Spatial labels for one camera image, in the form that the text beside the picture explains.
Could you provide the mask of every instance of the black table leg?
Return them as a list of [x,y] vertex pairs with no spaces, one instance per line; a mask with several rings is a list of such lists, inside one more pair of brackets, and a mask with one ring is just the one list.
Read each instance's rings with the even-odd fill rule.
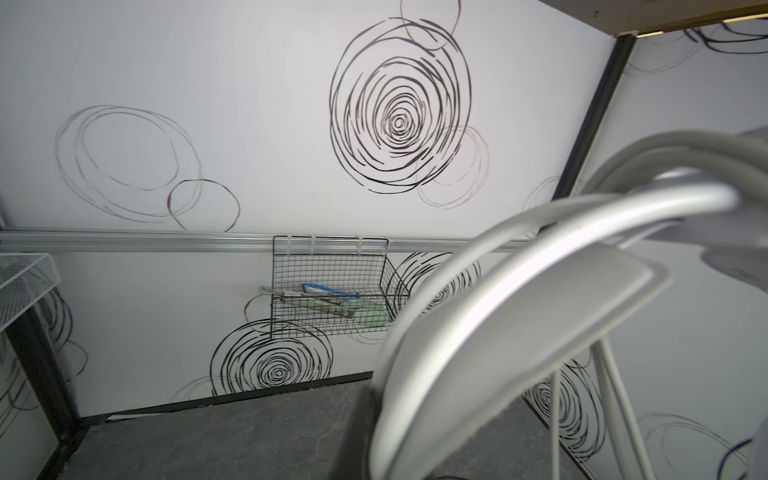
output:
[[5,333],[54,434],[66,442],[79,427],[80,416],[35,310],[24,312]]

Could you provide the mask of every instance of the black post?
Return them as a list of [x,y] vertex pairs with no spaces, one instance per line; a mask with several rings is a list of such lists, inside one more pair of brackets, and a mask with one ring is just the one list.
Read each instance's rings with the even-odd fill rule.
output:
[[617,85],[619,85],[624,67],[627,66],[629,55],[632,53],[632,47],[634,47],[636,40],[637,38],[634,35],[622,35],[616,39],[614,50],[611,52],[607,65],[605,65],[598,89],[592,97],[587,115],[581,124],[581,129],[574,142],[574,147],[571,149],[571,155],[568,156],[568,162],[565,164],[563,173],[560,176],[558,187],[554,190],[552,200],[571,195],[578,175],[581,172],[581,167],[584,166],[584,161],[587,159],[587,154],[592,146],[594,137],[598,134],[598,128],[603,121],[605,111],[611,103],[611,98],[614,96]]
[[80,416],[35,310],[29,308],[5,333],[56,437],[67,442],[79,427]]

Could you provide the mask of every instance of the black wire basket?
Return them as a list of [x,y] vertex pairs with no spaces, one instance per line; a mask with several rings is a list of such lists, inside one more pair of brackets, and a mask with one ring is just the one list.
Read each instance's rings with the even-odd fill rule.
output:
[[272,337],[389,329],[410,292],[377,237],[273,238]]

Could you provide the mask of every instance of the marble surface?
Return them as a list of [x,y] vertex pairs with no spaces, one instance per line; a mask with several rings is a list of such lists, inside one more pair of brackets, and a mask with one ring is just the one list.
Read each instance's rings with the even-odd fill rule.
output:
[[[325,479],[360,386],[97,425],[60,479]],[[584,478],[563,457],[561,477]],[[514,402],[436,472],[470,480],[549,478],[547,431],[522,401]]]

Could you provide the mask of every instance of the wire grid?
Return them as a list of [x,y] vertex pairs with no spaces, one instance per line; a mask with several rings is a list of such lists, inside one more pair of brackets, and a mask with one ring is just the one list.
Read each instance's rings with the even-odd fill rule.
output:
[[58,285],[47,253],[0,253],[0,332]]
[[[335,239],[275,237],[272,318],[278,321],[273,324],[273,338],[389,329],[408,293],[386,256],[386,239],[352,239],[346,245],[334,245]],[[339,242],[348,240],[339,237]],[[304,253],[306,242],[313,246],[322,244],[323,248],[315,251],[310,247],[310,253]],[[292,249],[302,253],[292,254]],[[327,250],[350,253],[324,253]],[[342,295],[306,293],[302,288],[304,283],[314,283]]]

